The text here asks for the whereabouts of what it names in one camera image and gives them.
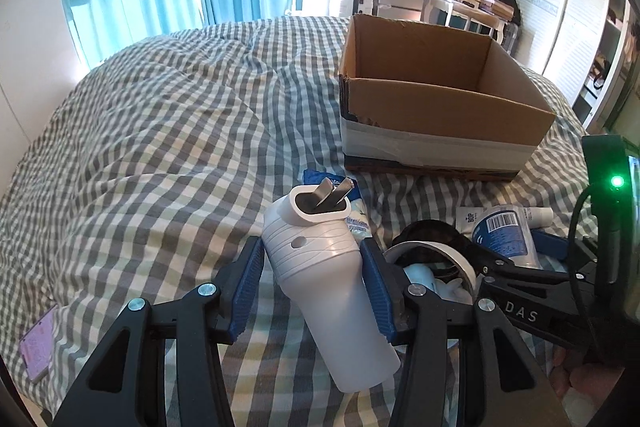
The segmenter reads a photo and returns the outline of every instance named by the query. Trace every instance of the cardboard box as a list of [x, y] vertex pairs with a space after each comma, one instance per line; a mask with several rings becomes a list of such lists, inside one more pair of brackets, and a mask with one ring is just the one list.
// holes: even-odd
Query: cardboard box
[[349, 170], [511, 180], [556, 115], [491, 38], [354, 15], [340, 63]]

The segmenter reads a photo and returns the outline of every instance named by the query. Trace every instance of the plaid blanket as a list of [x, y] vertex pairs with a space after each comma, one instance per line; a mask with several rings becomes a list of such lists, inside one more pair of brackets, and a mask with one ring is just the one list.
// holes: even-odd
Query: plaid blanket
[[[284, 17], [160, 36], [76, 87], [0, 204], [0, 353], [22, 393], [55, 412], [129, 299], [180, 298], [209, 281], [260, 233], [267, 205], [303, 169], [345, 174], [337, 66], [346, 28]], [[583, 129], [560, 92], [527, 73], [558, 117], [513, 182], [355, 175], [381, 244], [417, 219], [452, 222], [460, 205], [551, 206], [551, 232], [566, 233], [587, 179]], [[18, 340], [53, 306], [49, 374], [31, 383]], [[524, 336], [548, 365], [550, 346]], [[167, 406], [177, 423], [172, 352]], [[455, 359], [453, 351], [452, 368]], [[238, 426], [383, 426], [393, 407], [393, 380], [364, 393], [336, 389], [268, 263], [248, 328], [222, 348], [222, 366]], [[453, 384], [448, 400], [456, 402]]]

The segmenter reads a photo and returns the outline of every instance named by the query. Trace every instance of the metal screw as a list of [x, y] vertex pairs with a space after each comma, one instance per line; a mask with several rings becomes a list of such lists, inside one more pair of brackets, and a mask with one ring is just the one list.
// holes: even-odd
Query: metal screw
[[129, 308], [132, 312], [139, 312], [144, 307], [145, 299], [141, 299], [140, 297], [131, 299], [129, 301], [129, 304], [127, 304], [127, 308]]
[[216, 292], [216, 285], [211, 284], [210, 282], [202, 284], [198, 288], [198, 293], [203, 297], [208, 297], [209, 295], [213, 295]]
[[478, 306], [482, 311], [485, 312], [492, 312], [495, 310], [495, 302], [493, 302], [491, 299], [480, 299], [478, 301]]
[[423, 286], [422, 284], [410, 284], [409, 286], [407, 286], [406, 290], [411, 293], [411, 295], [415, 295], [416, 297], [420, 297], [421, 295], [427, 293], [426, 286]]

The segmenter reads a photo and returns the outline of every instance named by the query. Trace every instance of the pink notebook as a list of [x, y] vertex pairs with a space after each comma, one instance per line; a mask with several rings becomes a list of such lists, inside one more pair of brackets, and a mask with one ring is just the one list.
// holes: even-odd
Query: pink notebook
[[29, 380], [36, 382], [47, 374], [53, 352], [53, 313], [50, 309], [20, 341], [20, 353]]

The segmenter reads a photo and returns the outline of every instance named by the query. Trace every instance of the green led light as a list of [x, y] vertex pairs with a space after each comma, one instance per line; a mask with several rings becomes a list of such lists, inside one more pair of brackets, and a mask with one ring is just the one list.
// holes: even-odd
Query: green led light
[[625, 179], [622, 176], [613, 176], [611, 179], [611, 185], [615, 188], [620, 188], [625, 184]]

